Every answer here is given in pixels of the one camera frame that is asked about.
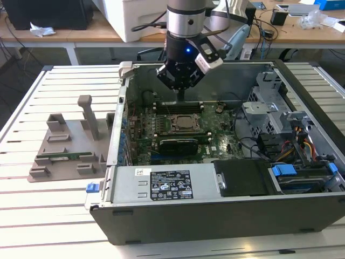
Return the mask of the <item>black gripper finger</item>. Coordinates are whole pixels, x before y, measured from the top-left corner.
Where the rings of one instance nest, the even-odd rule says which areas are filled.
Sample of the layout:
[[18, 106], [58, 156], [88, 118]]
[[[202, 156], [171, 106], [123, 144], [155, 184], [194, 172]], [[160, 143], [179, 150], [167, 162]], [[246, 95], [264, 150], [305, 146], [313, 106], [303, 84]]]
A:
[[204, 73], [200, 69], [188, 70], [186, 73], [182, 78], [181, 101], [185, 101], [185, 91], [195, 87], [204, 77]]
[[157, 78], [170, 90], [175, 93], [176, 101], [181, 101], [180, 97], [180, 83], [177, 79], [168, 71], [167, 64], [163, 64], [156, 69]]

